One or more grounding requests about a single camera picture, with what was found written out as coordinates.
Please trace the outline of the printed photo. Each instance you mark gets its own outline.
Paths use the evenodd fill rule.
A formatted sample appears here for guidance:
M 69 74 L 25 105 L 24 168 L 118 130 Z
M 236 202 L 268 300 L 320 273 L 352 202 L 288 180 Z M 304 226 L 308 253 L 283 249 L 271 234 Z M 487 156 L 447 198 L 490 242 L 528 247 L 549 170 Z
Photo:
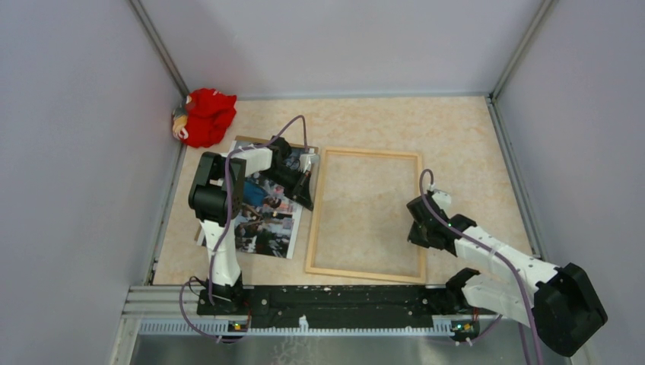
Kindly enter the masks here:
M 317 150 L 244 138 L 228 153 L 205 152 L 189 192 L 208 253 L 232 244 L 240 252 L 290 259 L 301 213 L 313 210 L 310 180 Z

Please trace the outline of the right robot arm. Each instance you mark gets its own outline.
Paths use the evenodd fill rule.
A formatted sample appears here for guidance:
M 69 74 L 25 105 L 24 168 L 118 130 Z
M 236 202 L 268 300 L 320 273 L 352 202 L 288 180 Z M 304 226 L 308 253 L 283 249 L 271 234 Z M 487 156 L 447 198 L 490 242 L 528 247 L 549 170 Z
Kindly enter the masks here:
M 553 352 L 572 357 L 608 321 L 588 274 L 514 249 L 462 214 L 448 217 L 450 197 L 427 190 L 406 205 L 413 218 L 408 240 L 447 251 L 481 266 L 464 268 L 446 282 L 455 313 L 488 309 L 528 327 Z

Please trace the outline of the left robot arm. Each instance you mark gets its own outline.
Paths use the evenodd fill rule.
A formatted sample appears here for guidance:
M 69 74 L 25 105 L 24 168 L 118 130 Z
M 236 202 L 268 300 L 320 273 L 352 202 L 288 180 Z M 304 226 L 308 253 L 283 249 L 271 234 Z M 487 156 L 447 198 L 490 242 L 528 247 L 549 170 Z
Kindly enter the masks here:
M 314 208 L 310 183 L 319 155 L 282 137 L 238 144 L 226 154 L 205 152 L 188 203 L 209 256 L 204 301 L 226 314 L 241 310 L 243 279 L 236 242 L 256 236 L 269 214 Z

